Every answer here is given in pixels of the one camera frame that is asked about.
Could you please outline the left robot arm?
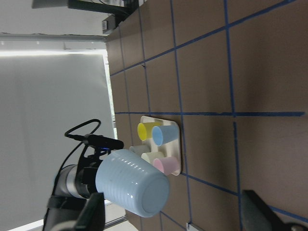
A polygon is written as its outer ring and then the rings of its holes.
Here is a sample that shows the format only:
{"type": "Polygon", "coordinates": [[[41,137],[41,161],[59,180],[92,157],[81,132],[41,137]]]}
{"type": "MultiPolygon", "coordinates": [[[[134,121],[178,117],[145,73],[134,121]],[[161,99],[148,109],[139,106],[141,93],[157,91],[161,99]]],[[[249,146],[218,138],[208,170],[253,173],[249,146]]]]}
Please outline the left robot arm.
{"type": "Polygon", "coordinates": [[[94,154],[82,150],[76,165],[61,167],[47,203],[43,230],[102,231],[105,228],[104,194],[95,186],[101,156],[116,149],[110,142],[92,145],[94,154]]]}

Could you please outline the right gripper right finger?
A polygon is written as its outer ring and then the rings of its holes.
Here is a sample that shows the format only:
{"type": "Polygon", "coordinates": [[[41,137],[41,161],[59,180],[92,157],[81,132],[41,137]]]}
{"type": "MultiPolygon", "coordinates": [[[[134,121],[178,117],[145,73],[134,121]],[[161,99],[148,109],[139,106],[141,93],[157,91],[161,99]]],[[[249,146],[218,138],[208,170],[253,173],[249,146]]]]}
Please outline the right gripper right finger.
{"type": "Polygon", "coordinates": [[[246,231],[291,230],[253,190],[242,191],[242,223],[246,231]]]}

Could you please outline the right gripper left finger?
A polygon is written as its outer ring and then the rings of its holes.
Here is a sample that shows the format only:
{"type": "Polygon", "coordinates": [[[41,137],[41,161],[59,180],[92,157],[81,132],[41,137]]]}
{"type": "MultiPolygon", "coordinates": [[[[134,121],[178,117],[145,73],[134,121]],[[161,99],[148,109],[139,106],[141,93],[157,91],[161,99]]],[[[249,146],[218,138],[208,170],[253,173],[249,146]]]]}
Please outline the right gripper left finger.
{"type": "Polygon", "coordinates": [[[105,227],[104,194],[93,193],[82,209],[76,224],[75,231],[103,231],[105,227]]]}

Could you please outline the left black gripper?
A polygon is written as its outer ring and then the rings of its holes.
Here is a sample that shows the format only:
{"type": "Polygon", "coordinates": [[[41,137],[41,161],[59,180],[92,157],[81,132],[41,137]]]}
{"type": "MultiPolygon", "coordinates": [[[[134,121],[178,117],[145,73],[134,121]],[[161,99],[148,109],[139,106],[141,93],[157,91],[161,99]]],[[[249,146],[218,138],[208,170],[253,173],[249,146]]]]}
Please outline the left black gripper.
{"type": "Polygon", "coordinates": [[[108,148],[94,148],[93,154],[85,156],[88,148],[89,146],[85,145],[77,164],[77,192],[86,199],[97,192],[95,178],[98,167],[103,161],[101,157],[107,157],[111,153],[108,148]]]}

